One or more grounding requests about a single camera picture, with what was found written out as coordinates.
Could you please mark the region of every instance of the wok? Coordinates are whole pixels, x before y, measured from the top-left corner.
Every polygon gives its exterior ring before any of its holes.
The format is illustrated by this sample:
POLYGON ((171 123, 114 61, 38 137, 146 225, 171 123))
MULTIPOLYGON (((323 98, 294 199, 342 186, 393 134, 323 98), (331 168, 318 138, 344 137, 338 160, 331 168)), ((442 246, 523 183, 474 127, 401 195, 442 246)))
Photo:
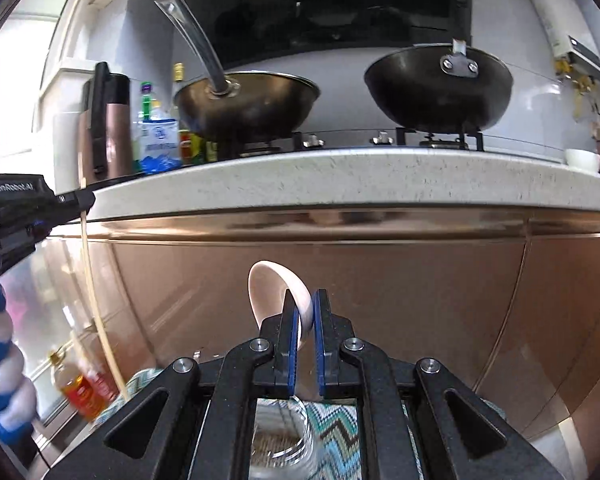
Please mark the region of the wok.
POLYGON ((180 118, 206 140, 245 144, 290 137, 307 118, 319 88, 274 72, 232 72, 222 66, 184 0, 156 2, 202 61, 207 77, 174 97, 180 118))
POLYGON ((373 63, 365 83, 380 109, 405 128, 456 134, 493 126, 509 105, 511 72, 491 54, 466 47, 476 73, 449 73, 443 61, 454 55, 451 44, 413 46, 373 63))

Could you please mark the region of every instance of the gloved hand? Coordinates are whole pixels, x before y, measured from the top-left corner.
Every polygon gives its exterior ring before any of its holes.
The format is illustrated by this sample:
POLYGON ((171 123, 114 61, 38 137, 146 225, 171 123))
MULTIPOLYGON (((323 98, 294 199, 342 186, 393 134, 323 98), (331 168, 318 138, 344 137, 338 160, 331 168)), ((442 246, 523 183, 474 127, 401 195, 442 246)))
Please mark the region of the gloved hand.
POLYGON ((36 416, 36 389, 22 375, 24 357, 11 342, 12 336, 13 323, 0 285, 0 440, 7 445, 30 433, 36 416))

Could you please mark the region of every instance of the gas stove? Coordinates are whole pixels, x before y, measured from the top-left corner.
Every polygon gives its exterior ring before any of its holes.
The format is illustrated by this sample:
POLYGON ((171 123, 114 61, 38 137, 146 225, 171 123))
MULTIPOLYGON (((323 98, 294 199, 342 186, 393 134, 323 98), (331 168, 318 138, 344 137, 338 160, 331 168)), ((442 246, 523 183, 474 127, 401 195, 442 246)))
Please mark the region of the gas stove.
POLYGON ((219 160, 232 160, 277 153, 368 148, 369 146, 484 151, 481 132, 445 135, 416 132, 398 127, 393 130, 353 130, 351 132, 318 132, 315 134, 294 132, 291 138, 244 145, 219 142, 218 157, 219 160), (471 142, 470 137, 473 137, 475 142, 471 142))

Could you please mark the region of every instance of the kitchen countertop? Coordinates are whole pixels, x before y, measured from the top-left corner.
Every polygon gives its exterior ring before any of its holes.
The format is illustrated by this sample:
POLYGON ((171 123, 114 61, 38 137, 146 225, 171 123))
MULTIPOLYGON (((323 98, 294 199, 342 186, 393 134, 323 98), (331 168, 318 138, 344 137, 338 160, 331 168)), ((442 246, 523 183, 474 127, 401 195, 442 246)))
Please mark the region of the kitchen countertop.
POLYGON ((517 205, 600 211, 600 174, 494 153, 359 148, 284 153, 95 192, 88 219, 268 206, 517 205))

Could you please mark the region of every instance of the condiment bottle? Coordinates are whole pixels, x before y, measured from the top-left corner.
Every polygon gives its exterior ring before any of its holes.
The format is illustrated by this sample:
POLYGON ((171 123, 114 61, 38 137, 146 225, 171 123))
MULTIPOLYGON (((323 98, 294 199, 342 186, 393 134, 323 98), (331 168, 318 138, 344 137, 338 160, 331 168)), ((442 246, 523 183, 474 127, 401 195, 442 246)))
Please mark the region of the condiment bottle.
POLYGON ((69 402, 88 421, 92 421, 107 406, 107 401, 97 394, 94 387, 86 379, 80 368, 71 361, 65 360, 60 352, 51 352, 49 360, 53 366, 51 381, 64 394, 69 402))

